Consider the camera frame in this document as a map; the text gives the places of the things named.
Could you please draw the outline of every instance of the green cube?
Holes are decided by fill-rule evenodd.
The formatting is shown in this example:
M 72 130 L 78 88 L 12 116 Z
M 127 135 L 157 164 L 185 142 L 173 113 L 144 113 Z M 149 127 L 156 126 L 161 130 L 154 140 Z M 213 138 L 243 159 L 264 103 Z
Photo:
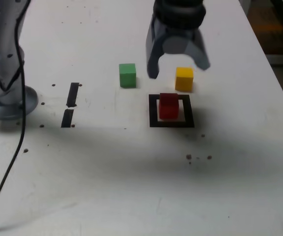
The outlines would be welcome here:
M 120 64 L 120 82 L 122 88 L 136 88 L 136 65 L 135 64 Z

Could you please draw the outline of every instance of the red cube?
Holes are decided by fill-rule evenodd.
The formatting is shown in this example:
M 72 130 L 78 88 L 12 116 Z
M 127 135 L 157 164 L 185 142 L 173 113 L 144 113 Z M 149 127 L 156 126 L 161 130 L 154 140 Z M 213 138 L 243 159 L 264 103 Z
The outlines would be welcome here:
M 177 93 L 160 94 L 160 119 L 177 119 L 179 116 L 179 108 L 179 95 Z

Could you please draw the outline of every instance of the black tape strip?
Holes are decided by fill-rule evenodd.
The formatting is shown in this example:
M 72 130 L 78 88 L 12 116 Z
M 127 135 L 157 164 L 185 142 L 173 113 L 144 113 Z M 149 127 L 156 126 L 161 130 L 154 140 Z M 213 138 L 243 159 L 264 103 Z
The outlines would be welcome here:
M 67 107 L 76 107 L 76 100 L 77 100 L 77 94 L 79 89 L 79 83 L 71 83 L 69 95 L 67 99 Z
M 63 114 L 62 128 L 70 128 L 72 122 L 73 111 L 71 109 L 66 109 Z

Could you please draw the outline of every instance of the yellow cube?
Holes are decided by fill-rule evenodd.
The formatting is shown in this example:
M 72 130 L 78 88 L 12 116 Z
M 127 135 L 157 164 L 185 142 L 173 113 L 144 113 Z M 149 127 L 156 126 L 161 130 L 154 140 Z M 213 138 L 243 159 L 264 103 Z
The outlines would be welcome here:
M 192 68 L 177 67 L 175 90 L 181 92 L 191 92 L 193 81 L 194 81 L 194 72 Z

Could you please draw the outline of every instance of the black cable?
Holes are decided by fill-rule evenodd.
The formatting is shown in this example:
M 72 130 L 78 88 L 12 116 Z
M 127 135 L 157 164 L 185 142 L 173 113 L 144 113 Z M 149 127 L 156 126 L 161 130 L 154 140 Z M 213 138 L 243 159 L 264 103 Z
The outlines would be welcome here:
M 15 160 L 17 159 L 17 156 L 18 156 L 18 153 L 21 149 L 21 146 L 22 146 L 22 142 L 23 142 L 23 139 L 24 139 L 24 134 L 25 134 L 25 126 L 26 126 L 26 98 L 25 98 L 25 75 L 24 75 L 24 64 L 23 64 L 23 60 L 22 60 L 22 56 L 21 56 L 21 52 L 20 52 L 20 46 L 19 46 L 19 26 L 20 26 L 20 23 L 30 5 L 30 2 L 31 0 L 27 0 L 27 3 L 25 4 L 20 16 L 17 18 L 17 22 L 16 22 L 16 25 L 15 25 L 15 29 L 14 29 L 14 41 L 15 41 L 15 48 L 16 48 L 16 51 L 17 51 L 17 55 L 18 55 L 18 59 L 19 59 L 19 64 L 20 64 L 20 69 L 21 69 L 21 85 L 22 85 L 22 130 L 21 130 L 21 137 L 20 137 L 20 141 L 19 141 L 19 144 L 18 144 L 18 147 L 13 155 L 13 158 L 8 166 L 8 169 L 6 170 L 3 178 L 2 178 L 2 181 L 0 183 L 0 192 L 2 190 L 2 187 L 11 171 L 11 168 L 15 162 Z

